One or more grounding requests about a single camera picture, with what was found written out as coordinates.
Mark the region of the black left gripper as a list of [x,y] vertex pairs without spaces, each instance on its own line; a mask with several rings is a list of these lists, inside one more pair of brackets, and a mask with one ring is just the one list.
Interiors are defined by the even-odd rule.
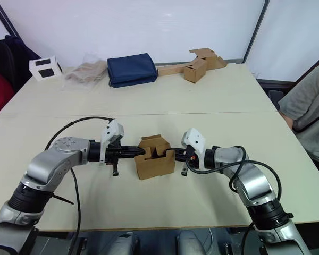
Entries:
[[[118,176],[118,162],[121,153],[121,139],[117,138],[114,142],[111,142],[105,153],[105,164],[112,165],[112,175]],[[138,146],[122,146],[122,158],[135,158],[136,156],[144,155],[145,150]]]

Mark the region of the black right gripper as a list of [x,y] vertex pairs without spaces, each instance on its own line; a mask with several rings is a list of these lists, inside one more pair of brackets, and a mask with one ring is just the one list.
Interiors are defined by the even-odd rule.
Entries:
[[193,173],[198,172],[198,156],[195,154],[195,149],[191,145],[187,145],[186,149],[167,148],[163,151],[163,154],[166,155],[166,152],[169,150],[175,151],[175,161],[184,162],[183,169],[181,171],[182,176],[187,176],[188,170],[191,170]]

